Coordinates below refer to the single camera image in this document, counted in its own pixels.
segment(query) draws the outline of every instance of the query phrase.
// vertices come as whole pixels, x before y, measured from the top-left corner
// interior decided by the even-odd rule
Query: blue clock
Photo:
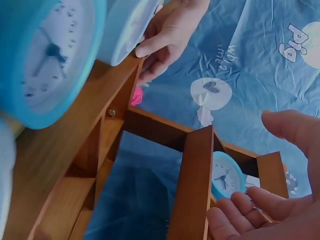
[[[246,191],[245,177],[239,165],[228,154],[213,152],[211,192],[217,200],[230,198],[235,192]]]
[[[108,13],[98,59],[120,64],[136,47],[153,18],[159,0],[108,0]]]
[[[56,122],[93,67],[106,0],[2,0],[0,107],[31,129]]]
[[[0,119],[0,239],[3,237],[10,209],[15,161],[15,137]]]

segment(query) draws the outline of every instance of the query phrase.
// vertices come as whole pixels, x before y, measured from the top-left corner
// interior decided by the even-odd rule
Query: screw
[[[116,110],[109,109],[109,110],[108,110],[108,115],[109,115],[110,117],[115,117],[115,116],[116,116]]]

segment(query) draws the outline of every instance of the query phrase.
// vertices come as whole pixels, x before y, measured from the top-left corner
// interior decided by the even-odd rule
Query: blue surface
[[[205,124],[211,116],[224,141],[261,155],[280,151],[287,175],[297,184],[289,188],[290,196],[307,195],[311,189],[306,158],[295,146],[268,133],[261,113],[296,109],[319,116],[320,69],[296,50],[295,62],[279,51],[282,43],[288,48],[289,40],[294,40],[289,24],[302,30],[312,22],[320,22],[318,0],[211,0],[182,57],[144,88],[140,107],[195,129],[202,127],[200,120]],[[310,49],[309,41],[320,31],[306,32],[309,40],[302,46],[310,56],[317,49]],[[191,96],[192,83],[204,77],[223,81],[213,79],[215,88],[231,88],[232,96],[224,103],[219,93],[207,94],[211,102],[220,103],[216,110],[198,111],[200,106]],[[85,239],[165,240],[180,162],[180,153],[124,134]]]

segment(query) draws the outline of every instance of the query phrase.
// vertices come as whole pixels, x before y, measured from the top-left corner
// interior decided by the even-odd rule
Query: finger
[[[314,140],[320,135],[320,120],[295,110],[281,112],[265,111],[262,114],[265,128],[278,138],[296,145],[308,156],[309,148],[318,144]]]
[[[296,145],[308,158],[308,176],[314,201],[320,199],[320,119],[294,110],[264,112],[262,122],[273,135]]]
[[[239,232],[232,226],[220,208],[209,209],[207,219],[214,240],[237,240],[240,238]]]
[[[135,49],[135,55],[138,58],[142,58],[153,54],[168,46],[170,44],[169,39],[168,34],[163,30],[158,35],[141,42],[141,44]]]
[[[142,72],[138,78],[138,84],[146,84],[163,74],[168,69],[168,65],[160,61],[156,61],[146,71]]]
[[[223,198],[217,202],[217,207],[222,210],[235,230],[243,235],[244,233],[254,230],[254,226],[240,213],[235,204],[228,198]]]
[[[153,64],[155,64],[156,61],[158,61],[158,59],[154,54],[151,54],[150,56],[148,56],[143,62],[141,74],[147,71]]]
[[[236,192],[231,196],[231,200],[255,229],[269,226],[270,222],[256,209],[256,206],[247,195]]]
[[[253,203],[275,221],[299,214],[313,202],[312,196],[286,199],[260,187],[250,187],[246,194]]]

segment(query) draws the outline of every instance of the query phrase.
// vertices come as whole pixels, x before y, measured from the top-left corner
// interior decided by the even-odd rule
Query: wooden shelf unit
[[[193,130],[129,106],[143,61],[132,55],[117,67],[97,61],[57,123],[26,129],[17,139],[3,240],[43,240],[44,235],[51,240],[82,239],[124,130],[183,153],[168,240],[210,239],[206,212],[215,205],[213,151],[227,152],[244,173],[260,177],[263,188],[288,197],[278,153],[257,156],[221,142],[212,126]]]

